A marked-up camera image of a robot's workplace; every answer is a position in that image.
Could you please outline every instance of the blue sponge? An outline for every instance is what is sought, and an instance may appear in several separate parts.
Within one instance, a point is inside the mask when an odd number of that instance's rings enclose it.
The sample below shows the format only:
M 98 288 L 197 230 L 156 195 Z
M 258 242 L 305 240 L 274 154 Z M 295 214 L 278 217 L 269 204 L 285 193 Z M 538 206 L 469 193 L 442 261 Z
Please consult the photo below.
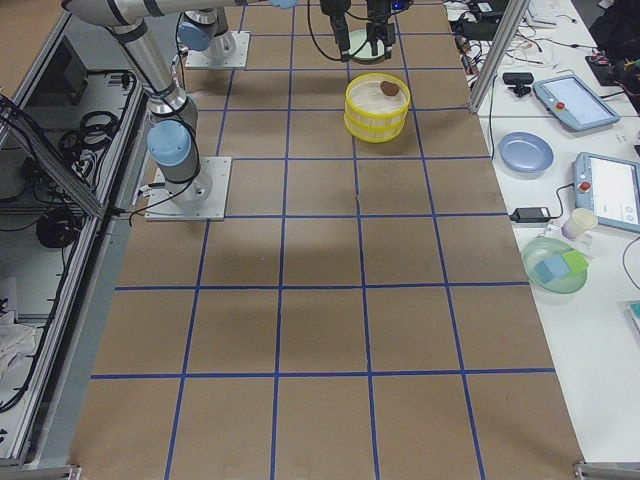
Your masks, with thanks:
M 571 273 L 571 268 L 562 255 L 552 255 L 544 259 L 536 265 L 534 270 L 542 283 L 564 278 Z

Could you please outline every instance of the beige cup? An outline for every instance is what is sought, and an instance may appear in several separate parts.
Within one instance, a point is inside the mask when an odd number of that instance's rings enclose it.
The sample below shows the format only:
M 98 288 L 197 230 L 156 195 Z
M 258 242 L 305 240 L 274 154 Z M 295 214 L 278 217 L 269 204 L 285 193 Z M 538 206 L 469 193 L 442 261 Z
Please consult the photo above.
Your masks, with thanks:
M 571 217 L 562 226 L 562 235 L 569 240 L 574 240 L 587 230 L 591 230 L 598 225 L 598 217 L 591 210 L 586 208 L 576 208 L 571 212 Z

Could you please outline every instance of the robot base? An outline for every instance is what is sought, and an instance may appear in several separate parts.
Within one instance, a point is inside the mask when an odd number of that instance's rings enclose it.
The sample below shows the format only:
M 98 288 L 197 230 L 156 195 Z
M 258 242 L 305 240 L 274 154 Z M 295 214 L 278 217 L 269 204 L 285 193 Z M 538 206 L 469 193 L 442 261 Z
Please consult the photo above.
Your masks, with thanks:
M 187 70 L 228 70 L 232 68 L 245 68 L 247 66 L 247 53 L 249 52 L 249 32 L 231 32 L 236 41 L 236 50 L 231 55 L 219 60 L 214 60 L 202 52 L 189 51 L 189 56 L 184 66 Z
M 211 176 L 213 189 L 209 196 L 202 202 L 182 205 L 172 202 L 164 202 L 151 207 L 145 213 L 147 220 L 184 221 L 184 220 L 224 220 L 224 212 L 227 206 L 227 192 L 229 190 L 229 178 L 231 176 L 231 157 L 201 157 L 201 168 Z M 164 182 L 164 176 L 160 169 L 156 171 L 154 182 Z M 163 188 L 153 190 L 149 196 L 149 205 L 161 202 L 169 198 Z

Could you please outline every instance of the yellow container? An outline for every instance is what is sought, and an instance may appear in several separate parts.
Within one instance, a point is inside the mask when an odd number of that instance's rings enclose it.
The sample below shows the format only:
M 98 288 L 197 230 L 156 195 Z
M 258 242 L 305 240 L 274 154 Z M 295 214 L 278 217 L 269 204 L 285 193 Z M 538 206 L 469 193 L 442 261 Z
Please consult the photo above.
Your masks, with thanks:
M 383 81 L 396 84 L 398 94 L 385 95 L 380 89 Z M 402 132 L 410 102 L 409 87 L 399 78 L 384 73 L 361 75 L 347 87 L 345 126 L 365 142 L 388 142 Z

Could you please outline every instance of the green sponge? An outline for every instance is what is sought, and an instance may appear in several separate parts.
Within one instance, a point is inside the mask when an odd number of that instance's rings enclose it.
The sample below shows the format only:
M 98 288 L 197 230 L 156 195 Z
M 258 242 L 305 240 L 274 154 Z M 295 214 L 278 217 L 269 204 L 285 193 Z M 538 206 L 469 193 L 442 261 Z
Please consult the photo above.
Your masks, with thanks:
M 571 273 L 569 275 L 577 275 L 578 273 L 584 272 L 589 264 L 584 258 L 584 255 L 580 253 L 578 250 L 571 250 L 570 252 L 563 253 L 562 258 L 567 262 Z

